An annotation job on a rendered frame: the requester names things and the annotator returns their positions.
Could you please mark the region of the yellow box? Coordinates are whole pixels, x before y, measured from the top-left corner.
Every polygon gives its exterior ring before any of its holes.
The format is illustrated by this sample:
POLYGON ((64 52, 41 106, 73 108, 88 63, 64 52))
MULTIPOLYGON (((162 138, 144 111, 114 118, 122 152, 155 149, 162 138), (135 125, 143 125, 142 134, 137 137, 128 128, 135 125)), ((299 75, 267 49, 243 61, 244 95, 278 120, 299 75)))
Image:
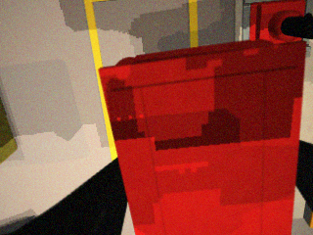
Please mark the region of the yellow box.
POLYGON ((0 99, 0 164, 10 158, 17 149, 16 142, 0 99))

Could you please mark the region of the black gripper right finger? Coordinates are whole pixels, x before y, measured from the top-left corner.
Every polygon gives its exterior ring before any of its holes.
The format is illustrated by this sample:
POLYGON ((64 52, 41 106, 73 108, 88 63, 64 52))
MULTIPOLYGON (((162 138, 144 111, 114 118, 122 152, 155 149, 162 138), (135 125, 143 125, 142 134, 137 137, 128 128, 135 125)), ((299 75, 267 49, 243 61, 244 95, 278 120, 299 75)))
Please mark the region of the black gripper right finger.
POLYGON ((313 211, 313 144, 299 140, 295 186, 313 211))

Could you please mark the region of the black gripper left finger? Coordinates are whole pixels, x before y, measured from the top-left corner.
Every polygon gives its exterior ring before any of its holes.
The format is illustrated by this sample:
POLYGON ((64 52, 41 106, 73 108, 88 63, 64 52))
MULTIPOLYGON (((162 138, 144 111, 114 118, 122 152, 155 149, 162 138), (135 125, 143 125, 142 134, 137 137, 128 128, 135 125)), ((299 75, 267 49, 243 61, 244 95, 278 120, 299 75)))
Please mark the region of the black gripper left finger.
POLYGON ((127 202, 115 158, 31 222, 4 235, 121 235, 127 202))

